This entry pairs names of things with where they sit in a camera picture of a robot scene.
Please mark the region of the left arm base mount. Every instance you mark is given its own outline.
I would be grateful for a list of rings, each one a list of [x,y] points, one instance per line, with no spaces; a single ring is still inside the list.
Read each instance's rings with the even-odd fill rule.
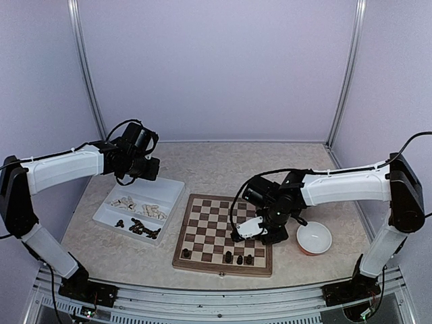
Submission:
[[[118,287],[95,281],[88,281],[83,287],[72,287],[63,283],[59,288],[60,296],[109,308],[113,308],[117,292]]]

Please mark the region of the aluminium frame post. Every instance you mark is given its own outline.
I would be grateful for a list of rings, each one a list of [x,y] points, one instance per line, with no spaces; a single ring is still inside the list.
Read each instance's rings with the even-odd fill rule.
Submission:
[[[350,46],[348,51],[348,58],[346,62],[344,77],[342,80],[342,87],[337,100],[336,112],[333,121],[331,123],[329,135],[326,141],[326,145],[329,151],[331,151],[335,145],[338,132],[342,124],[343,115],[345,112],[346,103],[350,92],[350,86],[354,76],[356,57],[358,54],[358,48],[360,46],[360,39],[361,39],[362,27],[365,19],[366,8],[367,8],[366,0],[358,0],[356,2],[354,23],[353,23],[352,35],[350,38]]]
[[[67,1],[67,6],[68,6],[69,16],[72,24],[72,31],[74,33],[76,48],[78,52],[78,60],[80,64],[83,81],[84,81],[84,86],[88,96],[88,101],[90,103],[90,109],[92,111],[92,116],[94,118],[94,122],[96,124],[99,136],[102,139],[104,139],[107,135],[107,131],[105,127],[105,122],[103,121],[101,109],[99,107],[99,103],[97,100],[97,95],[92,81],[90,66],[86,54],[84,34],[82,31],[82,24],[80,20],[79,3],[77,0],[69,0]]]

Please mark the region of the dark chess knight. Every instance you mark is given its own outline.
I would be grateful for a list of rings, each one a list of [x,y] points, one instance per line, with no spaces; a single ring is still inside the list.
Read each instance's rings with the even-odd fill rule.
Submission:
[[[233,256],[231,251],[227,251],[224,257],[224,261],[226,264],[232,264],[233,262]]]

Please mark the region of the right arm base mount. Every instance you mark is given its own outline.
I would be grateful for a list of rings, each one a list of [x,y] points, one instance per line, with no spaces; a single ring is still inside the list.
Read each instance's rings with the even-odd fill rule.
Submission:
[[[352,283],[350,280],[327,284],[321,289],[327,307],[355,302],[381,293],[378,283]]]

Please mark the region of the pile of white chess pieces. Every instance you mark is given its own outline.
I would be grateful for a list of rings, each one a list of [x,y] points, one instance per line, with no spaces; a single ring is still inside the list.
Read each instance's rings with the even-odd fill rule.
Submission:
[[[114,198],[108,202],[112,207],[124,209],[129,212],[144,215],[153,219],[166,220],[168,214],[165,213],[159,205],[148,203],[140,203],[135,201],[131,196],[121,196]]]

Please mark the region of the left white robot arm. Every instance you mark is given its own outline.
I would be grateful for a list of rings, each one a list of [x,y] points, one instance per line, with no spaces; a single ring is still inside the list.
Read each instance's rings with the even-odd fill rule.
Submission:
[[[159,135],[141,121],[128,119],[123,134],[85,142],[77,148],[37,158],[12,155],[1,166],[1,217],[10,236],[67,283],[80,300],[94,294],[88,271],[44,228],[34,213],[32,197],[48,188],[80,178],[113,174],[119,185],[128,176],[154,181],[160,160],[152,156]]]

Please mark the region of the front aluminium rail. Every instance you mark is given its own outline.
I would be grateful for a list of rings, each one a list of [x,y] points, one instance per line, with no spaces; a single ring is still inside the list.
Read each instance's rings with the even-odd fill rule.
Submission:
[[[418,323],[398,269],[379,280],[376,296],[327,306],[321,284],[258,290],[182,290],[117,283],[113,306],[95,306],[51,291],[59,276],[38,272],[21,323]]]

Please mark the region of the white divided plastic tray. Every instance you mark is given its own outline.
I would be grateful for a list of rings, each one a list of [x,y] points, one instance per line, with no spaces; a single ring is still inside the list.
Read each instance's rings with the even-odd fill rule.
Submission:
[[[92,219],[108,230],[157,246],[184,191],[185,183],[160,177],[116,184]]]

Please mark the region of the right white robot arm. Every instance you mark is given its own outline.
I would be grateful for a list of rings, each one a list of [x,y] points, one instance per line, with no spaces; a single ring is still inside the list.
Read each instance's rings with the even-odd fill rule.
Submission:
[[[263,244],[286,240],[289,219],[306,226],[300,214],[309,207],[348,201],[389,203],[387,220],[358,259],[352,279],[345,285],[345,293],[353,300],[371,289],[388,260],[429,217],[423,187],[401,153],[392,153],[383,162],[351,169],[265,171],[246,180],[236,197],[255,206],[256,215],[240,224],[230,220],[232,240],[258,237]]]

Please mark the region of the right aluminium frame post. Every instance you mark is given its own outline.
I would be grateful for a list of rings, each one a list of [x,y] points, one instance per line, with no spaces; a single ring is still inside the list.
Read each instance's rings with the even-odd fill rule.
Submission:
[[[326,145],[329,151],[331,151],[335,145],[338,132],[342,124],[343,115],[345,112],[346,103],[350,92],[350,86],[354,76],[356,57],[358,54],[358,48],[360,46],[360,39],[361,39],[362,27],[365,19],[366,8],[367,8],[366,0],[358,0],[356,2],[354,23],[353,23],[352,35],[350,38],[350,46],[348,51],[348,58],[346,62],[344,77],[342,80],[342,87],[337,100],[336,112],[333,121],[331,123],[329,135],[326,141]]]

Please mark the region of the pile of dark chess pieces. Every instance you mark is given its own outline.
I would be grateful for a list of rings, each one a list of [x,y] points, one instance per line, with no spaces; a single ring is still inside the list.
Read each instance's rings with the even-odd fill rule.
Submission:
[[[161,228],[158,229],[150,229],[146,227],[140,220],[131,218],[130,220],[132,224],[129,226],[128,230],[133,234],[142,236],[145,235],[146,238],[150,238],[151,240],[156,240],[161,232]]]

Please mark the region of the dark chess bishop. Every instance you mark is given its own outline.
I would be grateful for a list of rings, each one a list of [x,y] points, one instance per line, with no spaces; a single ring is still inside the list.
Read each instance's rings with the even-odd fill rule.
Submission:
[[[238,264],[238,265],[241,265],[241,264],[243,263],[243,256],[241,256],[241,255],[240,255],[240,256],[238,256],[238,258],[237,258],[237,261],[236,261],[236,262],[237,262],[237,264]]]

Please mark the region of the left aluminium frame post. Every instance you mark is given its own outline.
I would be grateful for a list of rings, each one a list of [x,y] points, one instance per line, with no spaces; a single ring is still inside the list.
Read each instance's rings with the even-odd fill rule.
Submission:
[[[107,135],[107,131],[105,127],[105,122],[103,121],[101,109],[99,107],[99,103],[97,100],[97,95],[92,81],[90,66],[86,54],[84,34],[82,31],[82,24],[80,20],[79,3],[77,0],[69,0],[67,1],[67,6],[68,6],[69,16],[72,24],[72,31],[74,33],[76,48],[78,52],[78,60],[80,64],[83,81],[84,81],[84,86],[88,96],[88,101],[90,103],[90,109],[92,111],[92,116],[94,118],[94,122],[96,124],[99,136],[102,139],[104,139]]]

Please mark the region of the white orange ceramic bowl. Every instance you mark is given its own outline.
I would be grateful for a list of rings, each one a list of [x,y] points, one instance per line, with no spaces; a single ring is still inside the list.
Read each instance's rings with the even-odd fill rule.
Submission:
[[[322,223],[309,221],[308,225],[300,225],[296,231],[299,249],[308,256],[326,253],[333,243],[329,229]]]

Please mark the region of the wooden chess board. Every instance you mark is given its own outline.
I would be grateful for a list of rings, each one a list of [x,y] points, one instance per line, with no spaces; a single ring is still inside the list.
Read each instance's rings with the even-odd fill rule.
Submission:
[[[184,213],[180,234],[173,256],[174,268],[184,271],[237,275],[242,277],[271,277],[273,273],[273,249],[258,240],[233,242],[230,223],[230,207],[233,198],[191,194]],[[189,259],[182,257],[187,248]],[[226,264],[224,257],[232,252],[232,264]],[[252,265],[244,264],[244,257],[254,257]],[[237,264],[238,256],[243,263]]]

